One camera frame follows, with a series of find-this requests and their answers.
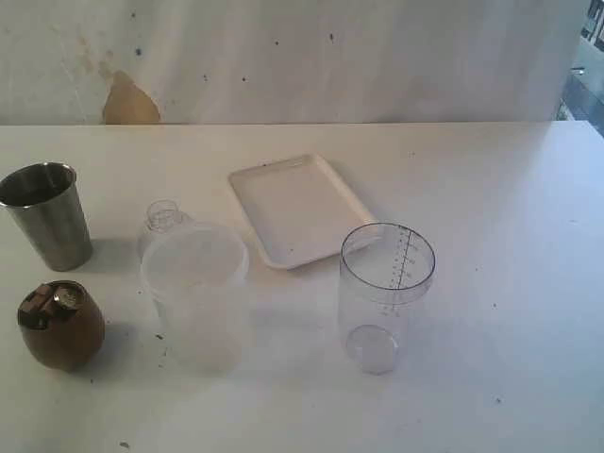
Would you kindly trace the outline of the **gold coin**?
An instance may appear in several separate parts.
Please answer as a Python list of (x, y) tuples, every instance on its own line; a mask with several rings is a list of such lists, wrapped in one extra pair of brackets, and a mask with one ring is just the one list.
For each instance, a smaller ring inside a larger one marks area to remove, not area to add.
[(78, 289), (71, 287), (58, 287), (53, 300), (62, 310), (79, 310), (81, 305), (81, 295)]

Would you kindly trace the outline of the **brown wooden cup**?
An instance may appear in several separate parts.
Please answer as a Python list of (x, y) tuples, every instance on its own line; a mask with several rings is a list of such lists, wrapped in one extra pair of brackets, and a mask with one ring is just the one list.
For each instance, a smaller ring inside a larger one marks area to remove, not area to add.
[(105, 319), (90, 293), (80, 283), (55, 280), (42, 284), (51, 285), (54, 292), (58, 287), (78, 289), (81, 295), (79, 310), (62, 310), (54, 301), (56, 311), (46, 329), (18, 326), (34, 359), (48, 368), (72, 372), (100, 350), (105, 339)]

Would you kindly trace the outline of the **stainless steel cup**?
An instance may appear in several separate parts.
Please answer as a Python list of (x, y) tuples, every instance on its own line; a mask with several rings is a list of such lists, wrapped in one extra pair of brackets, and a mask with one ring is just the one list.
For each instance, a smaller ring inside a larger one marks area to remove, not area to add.
[(48, 268), (66, 272), (92, 256), (71, 166), (47, 161), (12, 172), (1, 180), (1, 206)]

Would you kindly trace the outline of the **clear graduated shaker cup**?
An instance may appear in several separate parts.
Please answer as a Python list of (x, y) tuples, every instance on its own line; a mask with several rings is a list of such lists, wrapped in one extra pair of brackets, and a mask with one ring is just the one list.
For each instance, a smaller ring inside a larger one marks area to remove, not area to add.
[(341, 247), (338, 324), (342, 347), (364, 373), (397, 366), (405, 341), (408, 306), (432, 283), (436, 254), (417, 231), (395, 223), (359, 226)]

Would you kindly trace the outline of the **clear plastic shaker lid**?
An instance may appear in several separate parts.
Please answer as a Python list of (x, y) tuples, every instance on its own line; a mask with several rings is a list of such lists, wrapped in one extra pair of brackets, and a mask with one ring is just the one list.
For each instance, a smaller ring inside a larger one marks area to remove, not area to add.
[(160, 235), (174, 227), (179, 227), (192, 221), (193, 218), (188, 213), (182, 211), (174, 200), (162, 199), (153, 202), (145, 212), (143, 225), (138, 234), (137, 252), (139, 260), (143, 259), (147, 247)]

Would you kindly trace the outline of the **white rectangular tray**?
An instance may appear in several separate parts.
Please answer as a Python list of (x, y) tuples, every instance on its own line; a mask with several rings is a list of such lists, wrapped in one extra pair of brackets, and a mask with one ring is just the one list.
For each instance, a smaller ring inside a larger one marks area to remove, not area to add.
[(228, 175), (264, 263), (291, 270), (340, 253), (347, 234), (376, 217), (316, 154)]

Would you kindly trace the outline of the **frosted plastic deli container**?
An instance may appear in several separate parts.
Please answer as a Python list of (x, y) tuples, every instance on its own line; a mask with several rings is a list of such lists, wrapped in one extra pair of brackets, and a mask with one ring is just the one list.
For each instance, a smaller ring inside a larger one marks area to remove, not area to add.
[(220, 224), (174, 226), (144, 249), (142, 286), (183, 368), (221, 375), (241, 361), (251, 339), (248, 270), (242, 238)]

